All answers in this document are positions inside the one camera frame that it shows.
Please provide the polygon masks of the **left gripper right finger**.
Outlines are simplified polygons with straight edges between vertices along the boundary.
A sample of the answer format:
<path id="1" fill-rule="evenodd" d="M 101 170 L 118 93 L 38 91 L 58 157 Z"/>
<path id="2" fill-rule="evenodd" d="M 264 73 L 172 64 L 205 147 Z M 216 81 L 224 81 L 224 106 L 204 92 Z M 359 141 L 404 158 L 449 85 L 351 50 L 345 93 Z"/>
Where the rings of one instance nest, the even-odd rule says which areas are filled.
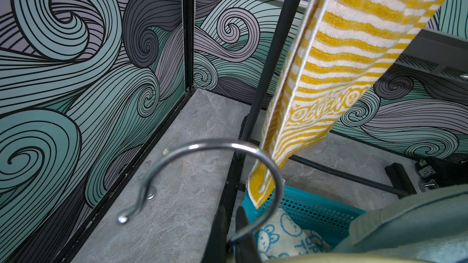
<path id="1" fill-rule="evenodd" d="M 235 217 L 236 231 L 241 230 L 249 225 L 245 209 L 238 207 Z M 255 240 L 252 234 L 243 238 L 234 248 L 235 262 L 236 263 L 261 263 L 260 254 L 257 250 Z"/>

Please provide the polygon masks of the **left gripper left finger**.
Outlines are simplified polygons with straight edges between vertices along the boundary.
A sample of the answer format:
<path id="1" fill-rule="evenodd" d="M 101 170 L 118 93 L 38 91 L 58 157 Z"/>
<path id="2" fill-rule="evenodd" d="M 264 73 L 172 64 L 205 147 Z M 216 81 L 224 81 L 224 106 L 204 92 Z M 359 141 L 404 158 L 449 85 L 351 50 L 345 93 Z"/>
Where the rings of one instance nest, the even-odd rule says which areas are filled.
<path id="1" fill-rule="evenodd" d="M 227 257 L 228 221 L 224 206 L 219 206 L 201 263 L 225 263 Z"/>

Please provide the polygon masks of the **bunny pattern towel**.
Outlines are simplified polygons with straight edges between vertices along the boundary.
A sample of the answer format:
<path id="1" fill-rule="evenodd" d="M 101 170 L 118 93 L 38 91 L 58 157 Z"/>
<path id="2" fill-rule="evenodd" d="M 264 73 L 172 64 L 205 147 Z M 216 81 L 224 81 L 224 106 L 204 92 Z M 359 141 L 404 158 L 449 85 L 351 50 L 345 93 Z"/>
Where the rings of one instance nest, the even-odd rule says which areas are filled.
<path id="1" fill-rule="evenodd" d="M 258 232 L 257 249 L 262 261 L 332 251 L 319 233 L 302 229 L 281 208 Z"/>

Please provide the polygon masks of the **cream plastic hanger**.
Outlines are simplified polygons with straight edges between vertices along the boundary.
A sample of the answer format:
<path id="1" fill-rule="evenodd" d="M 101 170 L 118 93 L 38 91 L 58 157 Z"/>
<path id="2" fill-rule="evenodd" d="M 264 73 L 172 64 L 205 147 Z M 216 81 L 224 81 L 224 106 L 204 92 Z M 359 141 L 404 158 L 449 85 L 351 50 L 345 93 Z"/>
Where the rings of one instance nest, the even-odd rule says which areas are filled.
<path id="1" fill-rule="evenodd" d="M 416 161 L 338 135 L 299 152 L 301 158 L 383 184 L 392 163 L 402 164 L 415 190 L 423 180 Z M 157 195 L 133 221 L 119 226 L 119 241 L 102 263 L 198 263 L 208 241 L 232 153 L 206 151 L 177 160 L 157 176 Z M 286 184 L 364 210 L 397 200 L 393 194 L 336 177 L 296 161 L 283 168 Z"/>

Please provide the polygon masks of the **light blue towel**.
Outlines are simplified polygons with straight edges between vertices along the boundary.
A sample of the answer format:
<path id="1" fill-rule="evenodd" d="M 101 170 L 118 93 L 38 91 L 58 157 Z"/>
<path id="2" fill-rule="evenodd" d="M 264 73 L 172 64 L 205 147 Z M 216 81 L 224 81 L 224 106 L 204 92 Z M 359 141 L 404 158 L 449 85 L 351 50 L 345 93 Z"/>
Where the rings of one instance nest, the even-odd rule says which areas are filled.
<path id="1" fill-rule="evenodd" d="M 468 260 L 468 187 L 415 194 L 353 220 L 335 253 L 372 253 L 431 263 Z"/>

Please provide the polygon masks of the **teal perforated plastic basket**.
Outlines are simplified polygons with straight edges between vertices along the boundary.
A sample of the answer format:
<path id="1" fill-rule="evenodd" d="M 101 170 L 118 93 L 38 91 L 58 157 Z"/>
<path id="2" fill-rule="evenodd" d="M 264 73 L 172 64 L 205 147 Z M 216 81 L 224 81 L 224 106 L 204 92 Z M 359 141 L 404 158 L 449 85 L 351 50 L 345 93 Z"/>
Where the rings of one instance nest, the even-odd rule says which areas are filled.
<path id="1" fill-rule="evenodd" d="M 332 249 L 349 235 L 351 222 L 365 213 L 362 209 L 290 186 L 285 188 L 280 208 L 302 229 L 319 233 Z M 258 232 L 254 233 L 256 242 Z"/>

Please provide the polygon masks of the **black clothes rack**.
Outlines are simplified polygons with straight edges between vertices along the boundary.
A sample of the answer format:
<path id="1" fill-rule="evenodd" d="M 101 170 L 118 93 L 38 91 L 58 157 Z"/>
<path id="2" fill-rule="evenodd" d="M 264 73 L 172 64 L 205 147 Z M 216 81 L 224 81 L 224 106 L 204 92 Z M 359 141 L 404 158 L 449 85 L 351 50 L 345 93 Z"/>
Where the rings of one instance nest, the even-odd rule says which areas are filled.
<path id="1" fill-rule="evenodd" d="M 246 140 L 252 135 L 259 112 L 262 108 L 263 100 L 266 96 L 268 86 L 272 80 L 275 67 L 277 66 L 277 63 L 279 61 L 280 52 L 285 45 L 287 33 L 290 30 L 294 15 L 297 11 L 297 8 L 299 7 L 299 1 L 300 0 L 283 0 L 283 7 L 279 18 L 279 26 L 275 30 L 272 40 L 272 46 L 269 48 L 266 64 L 263 68 L 259 86 L 255 93 L 250 112 L 245 117 L 241 126 L 241 140 Z M 219 202 L 218 209 L 225 210 L 225 218 L 227 219 L 228 224 L 230 224 L 232 219 L 232 214 L 235 208 L 235 201 L 238 191 L 245 192 L 245 187 L 240 182 L 245 156 L 246 155 L 244 153 L 234 153 L 227 175 L 227 180 L 224 186 L 223 194 Z M 397 195 L 399 198 L 410 196 L 416 192 L 409 176 L 407 175 L 406 171 L 401 165 L 390 165 L 391 170 L 395 170 L 396 173 L 391 174 L 389 176 L 392 182 L 392 186 L 388 186 L 382 183 L 378 183 L 376 181 L 359 177 L 357 175 L 352 175 L 337 169 L 324 166 L 322 164 L 316 163 L 311 160 L 307 160 L 297 155 L 293 155 L 292 157 L 290 157 L 290 160 L 339 178 L 344 178 L 346 180 L 353 181 L 364 186 L 369 186 L 380 191 Z"/>

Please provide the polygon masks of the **black case on floor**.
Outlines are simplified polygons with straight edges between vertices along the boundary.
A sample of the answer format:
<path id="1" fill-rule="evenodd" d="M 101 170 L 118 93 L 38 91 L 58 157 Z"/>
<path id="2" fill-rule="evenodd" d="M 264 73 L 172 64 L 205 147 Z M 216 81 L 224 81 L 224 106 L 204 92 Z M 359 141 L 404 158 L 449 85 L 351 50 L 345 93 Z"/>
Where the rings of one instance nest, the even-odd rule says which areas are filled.
<path id="1" fill-rule="evenodd" d="M 426 192 L 468 183 L 468 161 L 459 163 L 434 157 L 423 158 L 415 163 L 416 172 L 422 179 L 420 190 Z"/>

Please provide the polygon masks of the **yellow striped towel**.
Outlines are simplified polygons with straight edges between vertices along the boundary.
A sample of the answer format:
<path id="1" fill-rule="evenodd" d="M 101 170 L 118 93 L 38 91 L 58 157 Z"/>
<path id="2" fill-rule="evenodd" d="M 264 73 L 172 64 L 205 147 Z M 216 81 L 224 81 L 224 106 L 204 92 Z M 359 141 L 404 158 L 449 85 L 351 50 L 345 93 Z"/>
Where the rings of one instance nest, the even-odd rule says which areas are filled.
<path id="1" fill-rule="evenodd" d="M 312 0 L 290 48 L 260 147 L 282 168 L 326 137 L 445 0 Z"/>

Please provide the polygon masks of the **black wall shelf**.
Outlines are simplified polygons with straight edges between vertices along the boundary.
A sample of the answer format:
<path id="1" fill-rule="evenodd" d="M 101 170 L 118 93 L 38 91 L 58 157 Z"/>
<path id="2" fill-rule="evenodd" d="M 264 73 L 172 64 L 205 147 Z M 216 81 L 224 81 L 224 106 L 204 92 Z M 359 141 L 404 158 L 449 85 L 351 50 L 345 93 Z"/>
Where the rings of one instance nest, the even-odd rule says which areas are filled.
<path id="1" fill-rule="evenodd" d="M 395 64 L 445 78 L 468 82 L 468 41 L 424 28 L 408 45 Z"/>

